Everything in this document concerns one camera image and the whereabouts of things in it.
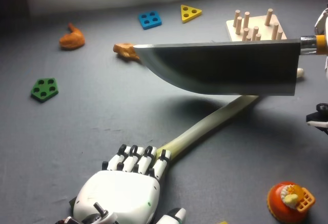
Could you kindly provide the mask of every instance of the yellow triangle block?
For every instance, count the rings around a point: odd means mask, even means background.
[[[201,10],[187,5],[181,5],[182,23],[187,23],[201,15]]]

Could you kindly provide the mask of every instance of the toy block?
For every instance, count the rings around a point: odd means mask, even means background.
[[[31,90],[31,96],[43,103],[58,94],[55,78],[38,79]]]
[[[143,29],[150,29],[162,25],[157,11],[150,11],[139,15],[139,21]]]
[[[201,15],[201,10],[187,5],[181,5],[182,23],[187,23]]]
[[[250,36],[251,41],[287,39],[273,9],[255,17],[250,17],[247,11],[244,18],[240,16],[240,10],[236,10],[234,19],[227,21],[227,29],[231,41],[249,41]]]

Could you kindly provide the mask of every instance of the cleaver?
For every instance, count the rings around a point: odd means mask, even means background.
[[[294,95],[299,55],[328,54],[325,35],[250,42],[135,45],[134,49],[140,60],[168,83],[214,95]]]

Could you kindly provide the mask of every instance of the green pentagon block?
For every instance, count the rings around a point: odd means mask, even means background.
[[[58,94],[55,78],[38,79],[31,90],[31,96],[43,103]]]

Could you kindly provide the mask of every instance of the blue square block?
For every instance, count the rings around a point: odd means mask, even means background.
[[[140,14],[139,21],[143,29],[150,29],[162,25],[162,21],[157,11]]]

